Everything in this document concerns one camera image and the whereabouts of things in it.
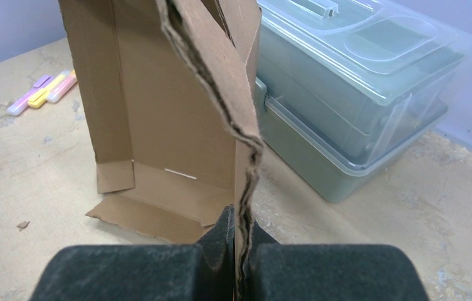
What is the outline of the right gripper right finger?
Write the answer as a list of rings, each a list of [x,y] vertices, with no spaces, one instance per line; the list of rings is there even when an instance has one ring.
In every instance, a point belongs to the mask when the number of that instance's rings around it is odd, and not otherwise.
[[[429,300],[399,248],[281,244],[254,224],[243,300]]]

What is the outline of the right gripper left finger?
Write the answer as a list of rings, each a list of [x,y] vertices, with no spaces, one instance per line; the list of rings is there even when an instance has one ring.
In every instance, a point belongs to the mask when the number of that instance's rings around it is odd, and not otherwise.
[[[76,245],[44,269],[31,300],[234,300],[234,208],[195,243]]]

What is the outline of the brown cardboard box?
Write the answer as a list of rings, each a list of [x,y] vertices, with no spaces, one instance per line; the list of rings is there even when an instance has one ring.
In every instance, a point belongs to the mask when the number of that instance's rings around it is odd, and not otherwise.
[[[263,141],[256,1],[60,1],[103,199],[87,216],[191,243],[234,208],[247,288]]]

